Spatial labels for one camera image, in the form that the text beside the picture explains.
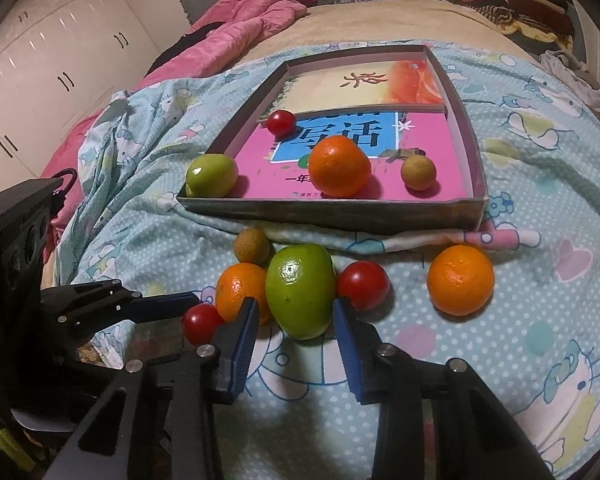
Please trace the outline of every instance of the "white cloth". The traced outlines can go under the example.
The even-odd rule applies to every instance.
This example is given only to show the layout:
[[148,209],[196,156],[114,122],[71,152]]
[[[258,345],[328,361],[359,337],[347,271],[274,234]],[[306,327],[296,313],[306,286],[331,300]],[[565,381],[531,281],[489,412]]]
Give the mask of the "white cloth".
[[600,90],[594,90],[589,83],[576,76],[573,70],[565,67],[558,59],[559,52],[546,52],[540,56],[540,65],[549,74],[557,77],[576,94],[593,112],[600,113]]

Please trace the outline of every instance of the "silver screw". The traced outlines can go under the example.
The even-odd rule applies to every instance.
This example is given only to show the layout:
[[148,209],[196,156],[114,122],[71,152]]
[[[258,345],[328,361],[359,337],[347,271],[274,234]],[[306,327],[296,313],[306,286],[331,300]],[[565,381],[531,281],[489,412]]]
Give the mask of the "silver screw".
[[377,350],[382,357],[391,357],[392,355],[395,355],[397,351],[398,349],[389,343],[382,343],[380,346],[378,346]]
[[200,357],[211,357],[216,353],[216,347],[213,345],[200,345],[196,350],[196,354]]
[[451,361],[449,361],[449,368],[451,368],[455,372],[465,372],[466,361],[458,358],[451,359]]
[[142,361],[140,359],[131,359],[126,365],[125,370],[130,374],[135,374],[142,370]]

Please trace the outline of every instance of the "light blue polka dot blanket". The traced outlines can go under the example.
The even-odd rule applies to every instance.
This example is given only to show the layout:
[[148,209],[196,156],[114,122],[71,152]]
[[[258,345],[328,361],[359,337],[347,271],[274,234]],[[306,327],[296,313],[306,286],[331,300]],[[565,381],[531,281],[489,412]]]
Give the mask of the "light blue polka dot blanket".
[[[372,317],[382,338],[416,358],[466,359],[547,467],[567,478],[600,448],[600,123],[524,60],[402,43],[432,48],[469,113],[490,194],[480,232],[379,237],[260,225],[278,246],[323,244],[339,269],[361,254],[383,265],[393,290]],[[78,155],[86,198],[58,246],[58,282],[119,278],[145,295],[195,290],[213,302],[244,224],[177,203],[188,164],[282,61],[365,45],[295,48],[211,78],[115,95]],[[465,322],[442,319],[426,291],[429,263],[448,242],[484,248],[496,269],[490,305]],[[183,348],[178,320],[123,322],[93,344],[115,367]],[[370,475],[378,407],[356,404],[330,332],[299,343],[274,324],[261,327],[245,392],[216,413],[230,479]]]

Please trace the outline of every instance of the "cherry tomato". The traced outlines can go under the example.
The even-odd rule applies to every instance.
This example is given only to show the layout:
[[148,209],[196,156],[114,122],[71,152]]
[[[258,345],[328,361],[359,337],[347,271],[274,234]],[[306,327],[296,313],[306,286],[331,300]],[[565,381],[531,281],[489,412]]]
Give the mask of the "cherry tomato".
[[338,276],[338,297],[349,298],[359,311],[382,303],[390,287],[384,269],[373,262],[353,262]]
[[296,117],[286,110],[276,110],[267,117],[267,130],[276,137],[288,137],[296,130]]
[[216,328],[224,323],[216,307],[210,303],[199,303],[187,310],[182,317],[184,335],[192,345],[211,343]]

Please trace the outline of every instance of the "pink comforter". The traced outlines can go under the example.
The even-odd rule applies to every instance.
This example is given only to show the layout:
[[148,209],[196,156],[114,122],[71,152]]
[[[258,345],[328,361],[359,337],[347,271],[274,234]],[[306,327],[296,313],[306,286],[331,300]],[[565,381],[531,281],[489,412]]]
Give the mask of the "pink comforter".
[[[181,77],[209,77],[219,73],[250,46],[285,30],[295,20],[307,14],[306,5],[315,0],[219,0],[191,26],[188,33],[212,22],[225,22],[211,31],[206,39],[188,48],[146,76],[134,88],[140,90],[152,84]],[[102,110],[77,123],[40,177],[48,178],[64,168],[76,168],[78,150],[84,136]],[[76,184],[67,194],[64,208],[52,220],[47,235],[45,261],[58,244],[64,229],[84,195]]]

